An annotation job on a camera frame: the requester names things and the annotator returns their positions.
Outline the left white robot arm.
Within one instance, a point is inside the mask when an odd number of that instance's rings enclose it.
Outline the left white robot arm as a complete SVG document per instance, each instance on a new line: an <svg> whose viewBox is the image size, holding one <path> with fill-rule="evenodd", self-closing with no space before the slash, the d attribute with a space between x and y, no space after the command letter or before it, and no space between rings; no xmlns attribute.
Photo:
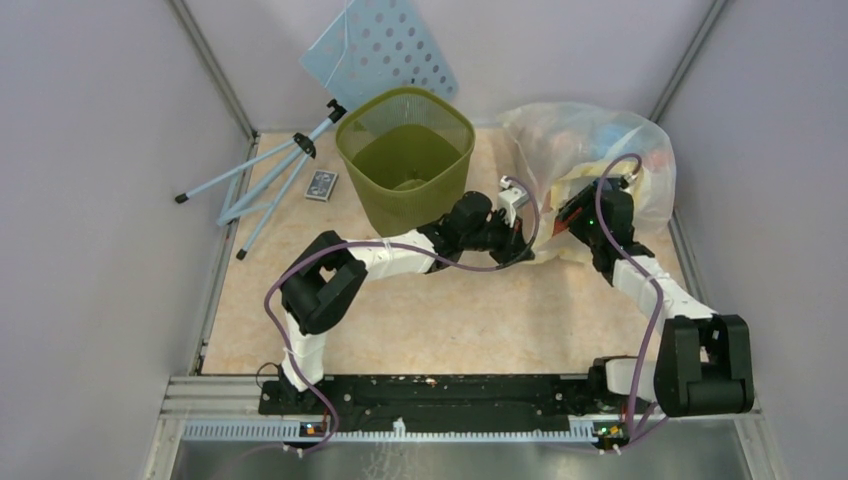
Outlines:
<svg viewBox="0 0 848 480"><path fill-rule="evenodd" d="M519 209L527 196L506 187L491 201L467 192L436 221L379 240L344 240L321 233L273 287L285 318L274 318L287 349L278 378L262 386L262 415L317 415L395 409L497 408L524 403L527 380L508 376L324 376L329 331L347 314L362 286L399 275L460 268L467 251L485 252L491 272L532 259L534 240L523 234Z"/></svg>

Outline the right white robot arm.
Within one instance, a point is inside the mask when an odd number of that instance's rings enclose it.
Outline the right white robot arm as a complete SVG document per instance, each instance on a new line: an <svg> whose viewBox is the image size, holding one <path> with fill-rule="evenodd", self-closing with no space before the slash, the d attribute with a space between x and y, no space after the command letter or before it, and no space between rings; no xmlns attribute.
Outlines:
<svg viewBox="0 0 848 480"><path fill-rule="evenodd" d="M747 323L692 297L635 241L634 200L623 178L596 180L557 213L555 230L586 245L593 267L628 296L660 337L657 357L602 357L586 385L589 404L612 412L627 395L671 417L745 413L755 389Z"/></svg>

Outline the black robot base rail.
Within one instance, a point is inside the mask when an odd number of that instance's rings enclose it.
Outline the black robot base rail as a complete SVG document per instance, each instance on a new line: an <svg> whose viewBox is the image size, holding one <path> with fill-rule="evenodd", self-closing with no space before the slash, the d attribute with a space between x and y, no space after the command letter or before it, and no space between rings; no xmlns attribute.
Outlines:
<svg viewBox="0 0 848 480"><path fill-rule="evenodd" d="M342 432L386 431L397 420L412 433L565 432L577 418L620 420L627 398L591 376L565 374L328 375L314 391L287 379L263 383L265 416L339 417Z"/></svg>

